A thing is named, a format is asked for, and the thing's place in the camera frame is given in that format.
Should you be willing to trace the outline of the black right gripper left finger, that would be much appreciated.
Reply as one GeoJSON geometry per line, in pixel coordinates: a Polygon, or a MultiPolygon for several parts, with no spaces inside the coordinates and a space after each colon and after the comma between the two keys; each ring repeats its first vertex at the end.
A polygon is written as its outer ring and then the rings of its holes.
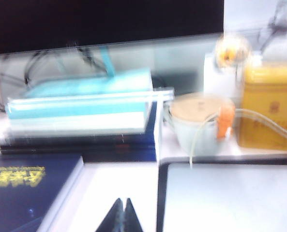
{"type": "Polygon", "coordinates": [[[96,232],[120,232],[123,220],[123,203],[118,198],[98,226],[96,232]]]}

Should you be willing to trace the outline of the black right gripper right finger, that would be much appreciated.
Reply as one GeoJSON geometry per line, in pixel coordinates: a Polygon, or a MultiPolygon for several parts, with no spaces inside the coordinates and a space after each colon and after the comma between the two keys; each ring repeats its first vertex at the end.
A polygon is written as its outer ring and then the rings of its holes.
{"type": "Polygon", "coordinates": [[[125,232],[143,232],[130,198],[127,198],[124,211],[124,231],[125,232]]]}

